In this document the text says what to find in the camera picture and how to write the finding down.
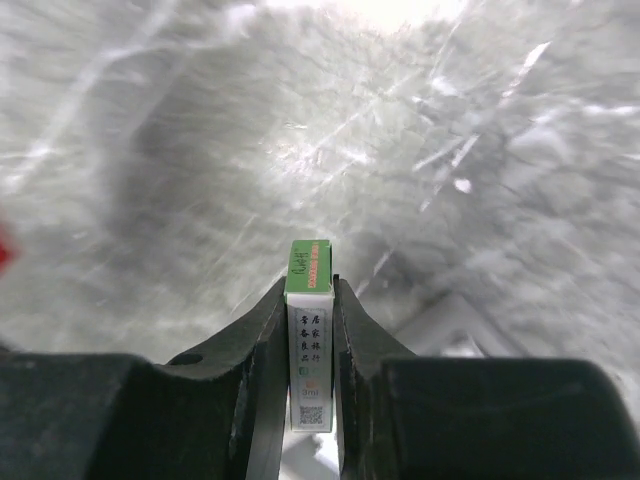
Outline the green medicine box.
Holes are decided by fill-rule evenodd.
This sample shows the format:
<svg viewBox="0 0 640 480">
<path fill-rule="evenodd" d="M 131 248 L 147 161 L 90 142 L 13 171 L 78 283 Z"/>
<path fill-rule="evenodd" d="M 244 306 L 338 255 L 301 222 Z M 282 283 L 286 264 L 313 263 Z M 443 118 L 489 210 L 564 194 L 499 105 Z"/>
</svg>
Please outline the green medicine box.
<svg viewBox="0 0 640 480">
<path fill-rule="evenodd" d="M 294 431 L 332 431 L 334 299 L 331 242 L 293 241 L 284 300 Z"/>
</svg>

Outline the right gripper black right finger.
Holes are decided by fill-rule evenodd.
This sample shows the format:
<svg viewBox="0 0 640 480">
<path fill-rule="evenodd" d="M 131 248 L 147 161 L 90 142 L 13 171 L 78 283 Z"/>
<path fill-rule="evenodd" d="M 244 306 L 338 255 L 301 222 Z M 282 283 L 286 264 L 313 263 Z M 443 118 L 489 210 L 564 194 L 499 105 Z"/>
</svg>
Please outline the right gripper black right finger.
<svg viewBox="0 0 640 480">
<path fill-rule="evenodd" d="M 334 282 L 344 479 L 635 479 L 639 439 L 582 359 L 421 357 Z"/>
</svg>

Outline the red first aid pouch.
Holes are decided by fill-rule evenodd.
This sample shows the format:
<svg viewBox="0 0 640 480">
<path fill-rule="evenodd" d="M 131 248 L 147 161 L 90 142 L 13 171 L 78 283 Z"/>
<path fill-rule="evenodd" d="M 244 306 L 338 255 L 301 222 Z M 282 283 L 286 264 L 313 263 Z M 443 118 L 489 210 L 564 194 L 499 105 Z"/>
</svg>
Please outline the red first aid pouch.
<svg viewBox="0 0 640 480">
<path fill-rule="evenodd" d="M 0 223 L 0 271 L 4 273 L 18 258 L 20 249 L 6 222 Z"/>
</svg>

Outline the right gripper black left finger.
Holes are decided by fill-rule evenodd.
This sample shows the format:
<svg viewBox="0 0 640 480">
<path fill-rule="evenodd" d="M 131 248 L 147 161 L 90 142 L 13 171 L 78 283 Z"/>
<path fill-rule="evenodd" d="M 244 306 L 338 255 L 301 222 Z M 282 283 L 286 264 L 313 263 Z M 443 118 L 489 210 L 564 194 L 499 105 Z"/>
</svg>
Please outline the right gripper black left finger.
<svg viewBox="0 0 640 480">
<path fill-rule="evenodd" d="M 159 365 L 1 354 L 5 479 L 275 479 L 288 388 L 284 285 Z"/>
</svg>

